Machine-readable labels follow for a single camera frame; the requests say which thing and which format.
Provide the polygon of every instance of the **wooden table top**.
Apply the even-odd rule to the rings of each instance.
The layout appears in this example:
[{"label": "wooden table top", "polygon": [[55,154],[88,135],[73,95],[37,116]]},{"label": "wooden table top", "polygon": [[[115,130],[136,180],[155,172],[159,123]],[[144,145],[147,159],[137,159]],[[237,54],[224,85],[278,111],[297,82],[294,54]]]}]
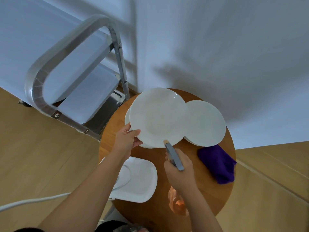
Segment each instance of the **wooden table top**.
[{"label": "wooden table top", "polygon": [[[178,93],[185,102],[201,100],[191,93],[177,89],[172,90]],[[131,97],[121,105],[106,125],[99,148],[99,162],[112,150],[116,132],[124,126],[126,112],[136,97],[137,95]],[[226,134],[219,145],[226,153],[236,160],[233,140],[227,128]],[[234,183],[225,185],[217,184],[208,169],[197,156],[197,150],[201,147],[195,146],[185,139],[182,139],[179,143],[174,145],[174,148],[181,149],[192,160],[197,186],[214,215],[217,215],[230,197]],[[164,171],[165,148],[146,149],[135,147],[132,149],[131,156],[149,160],[155,165],[158,172],[157,188],[153,196],[145,203],[133,203],[124,200],[113,201],[117,210],[130,222],[148,226],[155,231],[190,232],[191,224],[189,217],[175,215],[168,206],[168,191],[171,185]]]}]

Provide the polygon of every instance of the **purple towel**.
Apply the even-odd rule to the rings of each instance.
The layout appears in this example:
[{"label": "purple towel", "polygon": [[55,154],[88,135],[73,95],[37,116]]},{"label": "purple towel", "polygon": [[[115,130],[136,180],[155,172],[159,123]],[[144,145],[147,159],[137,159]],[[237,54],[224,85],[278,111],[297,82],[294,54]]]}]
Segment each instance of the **purple towel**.
[{"label": "purple towel", "polygon": [[234,181],[233,160],[219,145],[204,147],[197,151],[200,160],[209,169],[218,184],[226,184]]}]

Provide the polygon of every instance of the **wooden floor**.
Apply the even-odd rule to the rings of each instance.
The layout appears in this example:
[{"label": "wooden floor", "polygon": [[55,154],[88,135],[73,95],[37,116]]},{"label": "wooden floor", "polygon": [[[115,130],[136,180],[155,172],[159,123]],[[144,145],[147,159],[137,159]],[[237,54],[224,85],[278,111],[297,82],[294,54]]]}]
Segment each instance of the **wooden floor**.
[{"label": "wooden floor", "polygon": [[[99,143],[17,101],[0,89],[0,205],[71,192],[96,166]],[[36,226],[62,200],[0,212],[0,231]],[[226,232],[305,232],[308,217],[308,204],[239,164],[232,195],[217,216]]]}]

